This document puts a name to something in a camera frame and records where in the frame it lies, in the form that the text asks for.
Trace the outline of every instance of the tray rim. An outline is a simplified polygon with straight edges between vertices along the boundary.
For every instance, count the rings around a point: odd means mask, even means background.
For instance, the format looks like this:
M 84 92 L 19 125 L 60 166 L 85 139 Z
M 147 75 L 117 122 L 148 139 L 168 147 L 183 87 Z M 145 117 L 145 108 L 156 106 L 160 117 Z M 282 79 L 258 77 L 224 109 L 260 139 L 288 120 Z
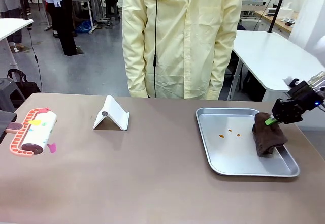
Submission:
M 200 123 L 200 120 L 199 120 L 199 116 L 202 115 L 202 114 L 198 114 L 199 111 L 203 110 L 203 109 L 221 109 L 221 110 L 252 110 L 252 111 L 256 111 L 258 113 L 260 113 L 259 110 L 256 110 L 256 109 L 253 109 L 253 108 L 228 108 L 228 107 L 201 107 L 201 108 L 198 108 L 196 110 L 196 118 L 197 118 L 197 122 L 198 122 L 198 125 L 199 125 L 199 129 L 200 129 L 200 134 L 201 134 L 201 138 L 202 138 L 202 143 L 203 143 L 203 146 L 204 146 L 204 150 L 205 150 L 205 153 L 206 153 L 206 156 L 207 156 L 207 160 L 208 160 L 208 163 L 210 165 L 210 167 L 212 168 L 213 171 L 215 171 L 216 173 L 222 175 L 222 176 L 250 176 L 250 177 L 281 177 L 281 178 L 295 178 L 295 177 L 298 177 L 300 175 L 300 167 L 299 165 L 297 164 L 296 160 L 293 158 L 293 156 L 291 155 L 290 151 L 287 149 L 287 147 L 285 145 L 282 145 L 281 147 L 283 147 L 287 154 L 291 157 L 293 163 L 297 166 L 298 170 L 297 170 L 297 173 L 296 174 L 293 174 L 293 175 L 267 175 L 267 174 L 251 174 L 251 173 L 233 173 L 233 174 L 229 174 L 229 173 L 225 173 L 225 172 L 222 172 L 218 169 L 216 169 L 212 163 L 211 163 L 211 160 L 210 160 L 210 157 L 209 157 L 209 154 L 208 154 L 208 149 L 207 149 L 207 146 L 206 146 L 206 143 L 205 143 L 205 140 L 204 140 L 204 136 L 203 136 L 203 133 L 202 133 L 202 127 L 201 127 L 201 123 Z

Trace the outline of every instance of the yellow shirt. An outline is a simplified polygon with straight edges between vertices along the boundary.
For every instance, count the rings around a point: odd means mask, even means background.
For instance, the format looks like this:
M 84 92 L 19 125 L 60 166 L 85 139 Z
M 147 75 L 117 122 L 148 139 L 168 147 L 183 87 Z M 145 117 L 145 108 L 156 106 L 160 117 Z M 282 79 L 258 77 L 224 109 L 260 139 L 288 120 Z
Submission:
M 157 98 L 217 100 L 242 0 L 158 0 Z M 123 1 L 123 52 L 132 97 L 154 97 L 156 0 Z

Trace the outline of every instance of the silver baking tray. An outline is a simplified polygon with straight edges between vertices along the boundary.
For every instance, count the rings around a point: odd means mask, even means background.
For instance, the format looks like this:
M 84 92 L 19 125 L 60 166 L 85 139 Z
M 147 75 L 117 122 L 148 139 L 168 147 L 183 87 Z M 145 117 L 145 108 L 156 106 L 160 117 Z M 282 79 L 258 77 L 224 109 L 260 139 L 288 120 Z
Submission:
M 257 155 L 252 128 L 258 112 L 237 108 L 197 110 L 211 168 L 218 174 L 229 176 L 297 177 L 299 166 L 285 146 L 276 148 L 272 155 Z

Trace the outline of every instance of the white phone holder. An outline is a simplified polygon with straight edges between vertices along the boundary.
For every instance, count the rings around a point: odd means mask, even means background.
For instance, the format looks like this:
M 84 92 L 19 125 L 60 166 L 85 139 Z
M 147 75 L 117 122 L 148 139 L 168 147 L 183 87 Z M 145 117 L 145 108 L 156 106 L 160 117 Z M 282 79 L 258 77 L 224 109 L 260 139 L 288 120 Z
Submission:
M 104 120 L 109 117 L 122 130 L 127 130 L 130 113 L 125 112 L 123 108 L 114 100 L 112 96 L 107 96 L 103 108 L 99 111 L 93 130 Z

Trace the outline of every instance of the black pants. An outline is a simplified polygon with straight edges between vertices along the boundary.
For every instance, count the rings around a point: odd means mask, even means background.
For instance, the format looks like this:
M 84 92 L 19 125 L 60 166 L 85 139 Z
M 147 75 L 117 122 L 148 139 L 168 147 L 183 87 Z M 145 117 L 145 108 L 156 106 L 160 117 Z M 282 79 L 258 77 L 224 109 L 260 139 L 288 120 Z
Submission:
M 72 0 L 62 0 L 60 7 L 48 3 L 47 9 L 52 18 L 53 29 L 59 34 L 64 54 L 75 55 L 77 49 L 72 36 Z
M 20 18 L 19 8 L 1 12 L 1 18 Z M 8 42 L 21 43 L 21 29 L 7 37 Z

